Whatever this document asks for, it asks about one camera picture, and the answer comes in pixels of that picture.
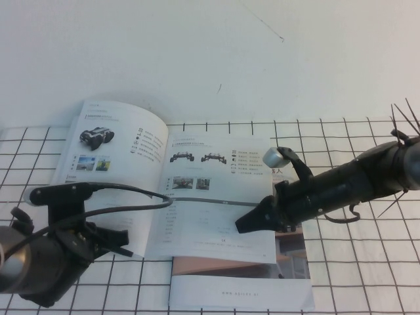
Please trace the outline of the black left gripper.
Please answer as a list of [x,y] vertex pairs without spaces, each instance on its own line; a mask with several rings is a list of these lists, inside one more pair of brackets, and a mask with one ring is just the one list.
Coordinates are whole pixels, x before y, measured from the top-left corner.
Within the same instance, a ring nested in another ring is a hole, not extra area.
[[111,230],[93,222],[60,221],[51,226],[54,253],[51,259],[60,273],[83,273],[94,261],[111,252],[144,258],[144,246],[129,244],[127,230]]

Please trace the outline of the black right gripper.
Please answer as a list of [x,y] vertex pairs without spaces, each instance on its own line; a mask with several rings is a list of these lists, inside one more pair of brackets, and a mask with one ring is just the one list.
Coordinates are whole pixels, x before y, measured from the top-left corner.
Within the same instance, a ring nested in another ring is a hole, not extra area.
[[265,197],[253,210],[236,221],[240,234],[264,230],[285,232],[327,211],[327,180],[324,175],[308,180],[274,185],[274,196]]

